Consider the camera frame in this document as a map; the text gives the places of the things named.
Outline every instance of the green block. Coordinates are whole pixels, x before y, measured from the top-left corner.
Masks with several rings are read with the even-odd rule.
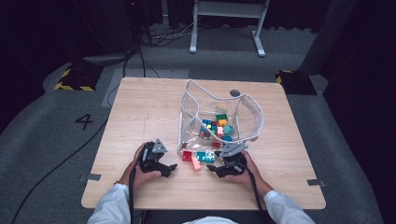
[[[216,115],[216,120],[219,121],[220,119],[226,119],[228,121],[226,114]]]

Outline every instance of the cable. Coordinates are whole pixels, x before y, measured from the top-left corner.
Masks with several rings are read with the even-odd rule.
[[[65,162],[67,162],[70,158],[72,158],[74,155],[76,155],[78,152],[80,152],[85,146],[87,146],[91,140],[97,135],[99,134],[99,132],[105,127],[105,125],[107,124],[107,120],[105,120],[105,122],[102,124],[102,126],[100,126],[100,128],[98,129],[98,131],[96,131],[96,133],[90,138],[88,139],[88,141],[86,141],[81,147],[79,147],[76,151],[74,151],[72,154],[70,154],[66,159],[64,159],[63,161],[61,161],[58,165],[56,165],[52,170],[50,170],[46,175],[44,175],[39,181],[37,181],[35,183],[35,185],[29,190],[29,192],[26,194],[26,196],[23,198],[20,206],[18,207],[16,213],[14,214],[14,218],[12,218],[11,224],[14,224],[18,214],[20,213],[21,209],[23,208],[23,205],[26,203],[27,199],[29,198],[29,196],[32,194],[32,192],[41,184],[41,182],[43,182],[49,175],[51,175],[54,171],[56,171],[60,166],[62,166]]]
[[[122,66],[122,77],[126,77],[126,64],[129,62],[129,60],[132,58],[132,56],[134,56],[134,52],[131,52],[128,57],[126,58],[123,66]],[[110,102],[109,102],[109,98],[110,95],[113,93],[113,91],[115,91],[118,87],[120,86],[120,83],[108,94],[107,96],[107,104],[109,106],[113,106]]]
[[[181,39],[181,38],[183,38],[183,37],[186,36],[186,35],[191,35],[192,32],[191,32],[191,33],[188,33],[188,34],[183,34],[183,33],[184,33],[186,30],[188,30],[192,25],[193,25],[193,23],[189,24],[188,26],[186,26],[186,27],[184,27],[184,28],[182,28],[182,29],[179,29],[179,30],[177,30],[177,31],[168,33],[168,34],[166,34],[166,35],[154,35],[154,36],[151,37],[151,39],[156,39],[156,40],[157,40],[157,43],[156,43],[156,44],[150,44],[150,43],[144,42],[143,45],[144,45],[145,47],[148,47],[148,48],[165,47],[165,46],[167,46],[167,45],[170,45],[170,44],[172,44],[175,40]],[[143,36],[142,36],[142,39],[143,39],[143,40],[148,40],[147,37],[143,37]],[[169,42],[166,43],[166,44],[160,45],[160,44],[161,44],[163,41],[165,41],[165,40],[168,40]]]
[[[157,75],[158,78],[161,78],[160,75],[157,73],[157,71],[155,71],[154,68],[152,68],[148,62],[146,62],[146,60],[143,59],[143,54],[142,54],[142,50],[140,50],[140,54],[139,55],[140,59],[142,59],[142,63],[143,63],[143,76],[146,77],[146,65],[155,73],[155,75]]]
[[[145,60],[143,59],[143,53],[142,53],[142,49],[139,46],[139,53],[137,53],[137,55],[139,55],[140,59],[142,59],[142,64],[143,64],[143,77],[146,77],[146,66],[145,66]]]
[[[238,166],[244,167],[247,170],[247,173],[250,177],[251,185],[253,186],[253,192],[254,192],[254,196],[256,198],[256,203],[257,203],[257,206],[259,207],[259,211],[262,214],[262,217],[266,220],[266,223],[276,224],[270,217],[268,211],[264,211],[262,209],[262,203],[260,202],[260,195],[259,195],[259,191],[257,190],[256,178],[254,177],[254,174],[248,169],[248,167],[246,165],[244,165],[240,162],[232,162],[232,163],[236,164]]]
[[[131,214],[131,224],[134,224],[134,177],[136,176],[136,166],[139,164],[139,160],[142,158],[145,148],[140,150],[137,160],[134,162],[131,173],[129,174],[129,213]]]

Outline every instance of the person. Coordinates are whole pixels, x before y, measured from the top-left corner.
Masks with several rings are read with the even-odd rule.
[[[124,173],[122,174],[119,181],[117,181],[114,186],[102,197],[96,208],[89,218],[88,223],[131,223],[131,216],[129,211],[128,199],[129,199],[129,176],[134,167],[137,156],[142,150],[144,144],[142,144],[134,154],[134,160],[129,163]],[[302,208],[294,202],[288,196],[275,191],[261,176],[259,169],[251,159],[247,151],[242,151],[242,154],[247,159],[247,168],[253,173],[256,179],[257,190],[260,197],[264,198],[267,211],[275,223],[314,223],[314,221],[302,210]],[[161,172],[152,171],[148,173],[143,173],[140,166],[136,166],[136,175],[134,178],[134,185],[132,186],[133,191],[141,188],[148,181],[158,178],[161,176]],[[224,179],[230,182],[244,185],[247,189],[253,190],[253,186],[248,175],[248,171],[245,170],[241,175],[226,175]],[[156,213],[148,213],[148,216],[154,216]],[[186,215],[186,211],[180,213],[181,215]],[[175,223],[166,222],[162,217],[157,218],[159,222],[151,223]],[[184,224],[234,224],[233,220],[226,217],[217,216],[206,216],[198,215],[191,216],[189,221],[179,221],[178,223]]]

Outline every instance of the red block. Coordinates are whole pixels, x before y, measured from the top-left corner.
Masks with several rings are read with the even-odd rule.
[[[183,151],[183,161],[191,161],[192,152],[190,151]]]
[[[212,142],[212,147],[220,147],[221,143],[218,142]]]

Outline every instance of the printed number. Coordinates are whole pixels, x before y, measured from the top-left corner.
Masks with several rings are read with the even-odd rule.
[[[85,131],[85,129],[87,128],[87,125],[89,123],[93,123],[93,120],[90,120],[91,115],[90,114],[86,114],[84,116],[82,116],[79,119],[76,119],[75,123],[84,123],[84,127],[82,128],[83,131]]]

